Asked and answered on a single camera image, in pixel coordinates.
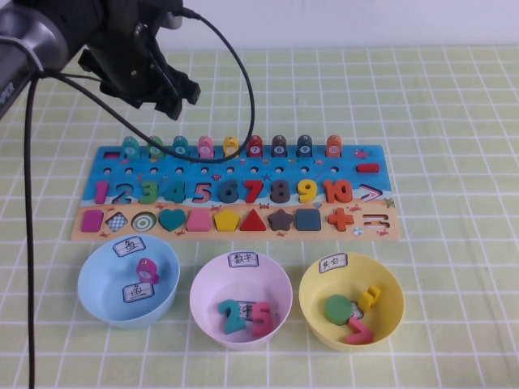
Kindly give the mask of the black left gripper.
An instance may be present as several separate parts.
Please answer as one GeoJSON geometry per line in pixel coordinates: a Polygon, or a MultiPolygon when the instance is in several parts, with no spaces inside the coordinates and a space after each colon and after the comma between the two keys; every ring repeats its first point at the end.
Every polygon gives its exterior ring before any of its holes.
{"type": "Polygon", "coordinates": [[[182,99],[195,105],[199,99],[197,82],[168,66],[149,28],[135,23],[124,32],[98,32],[79,59],[86,71],[101,79],[101,91],[139,108],[154,103],[155,110],[172,120],[182,112],[182,99]]]}

